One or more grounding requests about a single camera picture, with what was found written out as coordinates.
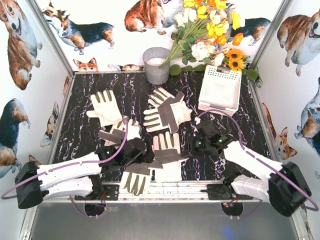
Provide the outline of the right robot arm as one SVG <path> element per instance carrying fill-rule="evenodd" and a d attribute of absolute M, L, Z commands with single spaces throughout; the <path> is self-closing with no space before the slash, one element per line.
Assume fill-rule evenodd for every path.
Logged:
<path fill-rule="evenodd" d="M 182 152 L 184 158 L 215 155 L 246 169 L 254 175 L 231 173 L 223 180 L 235 195 L 249 196 L 271 204 L 285 217 L 291 216 L 305 201 L 311 201 L 311 190 L 293 162 L 283 164 L 271 160 L 242 145 L 239 139 L 219 133 L 212 122 L 195 119 L 194 133 L 190 134 Z"/>

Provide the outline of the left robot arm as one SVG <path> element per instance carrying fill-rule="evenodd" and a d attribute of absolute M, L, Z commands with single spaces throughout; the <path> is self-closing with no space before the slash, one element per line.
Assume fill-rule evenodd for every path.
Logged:
<path fill-rule="evenodd" d="M 103 146 L 83 157 L 51 165 L 27 162 L 15 177 L 19 209 L 29 209 L 44 200 L 66 196 L 98 199 L 104 191 L 100 174 L 124 171 L 137 164 L 146 166 L 153 161 L 149 139 L 127 140 L 122 148 Z"/>

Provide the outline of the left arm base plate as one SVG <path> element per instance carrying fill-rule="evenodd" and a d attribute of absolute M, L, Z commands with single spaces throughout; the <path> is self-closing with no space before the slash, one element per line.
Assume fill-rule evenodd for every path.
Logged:
<path fill-rule="evenodd" d="M 76 201 L 117 201 L 119 190 L 118 184 L 103 184 L 103 190 L 100 193 L 91 193 L 88 196 L 75 195 L 74 199 Z"/>

